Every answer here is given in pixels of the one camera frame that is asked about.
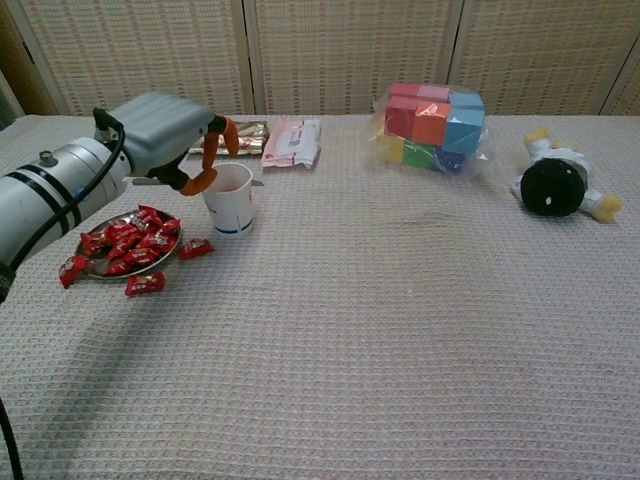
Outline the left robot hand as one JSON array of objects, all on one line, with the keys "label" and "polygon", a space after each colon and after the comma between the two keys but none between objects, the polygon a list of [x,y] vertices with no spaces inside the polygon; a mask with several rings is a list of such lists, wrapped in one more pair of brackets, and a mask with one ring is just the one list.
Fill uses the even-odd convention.
[{"label": "left robot hand", "polygon": [[[210,107],[161,92],[147,92],[109,111],[124,129],[123,150],[134,178],[155,178],[184,196],[206,190],[216,179],[219,140],[230,155],[239,150],[236,123]],[[201,140],[201,171],[190,177],[180,169],[189,149]]]}]

